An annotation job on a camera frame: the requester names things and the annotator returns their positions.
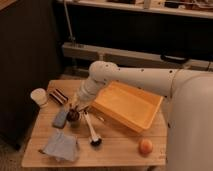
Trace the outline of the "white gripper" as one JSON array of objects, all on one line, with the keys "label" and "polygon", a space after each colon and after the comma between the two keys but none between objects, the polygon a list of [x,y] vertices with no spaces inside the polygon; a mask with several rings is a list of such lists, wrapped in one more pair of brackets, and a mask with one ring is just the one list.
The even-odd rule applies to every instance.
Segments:
[{"label": "white gripper", "polygon": [[[77,90],[71,99],[71,109],[74,109],[79,102],[93,101],[100,91],[100,83],[93,79],[86,79],[82,82],[81,86]],[[84,103],[79,107],[79,112],[85,111],[89,108],[90,103]]]}]

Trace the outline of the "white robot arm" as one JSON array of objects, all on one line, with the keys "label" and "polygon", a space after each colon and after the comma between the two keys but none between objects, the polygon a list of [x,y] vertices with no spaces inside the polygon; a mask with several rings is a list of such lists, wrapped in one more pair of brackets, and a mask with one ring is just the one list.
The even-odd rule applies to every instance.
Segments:
[{"label": "white robot arm", "polygon": [[86,107],[112,81],[171,99],[166,171],[213,171],[213,72],[95,61],[74,95],[74,107]]}]

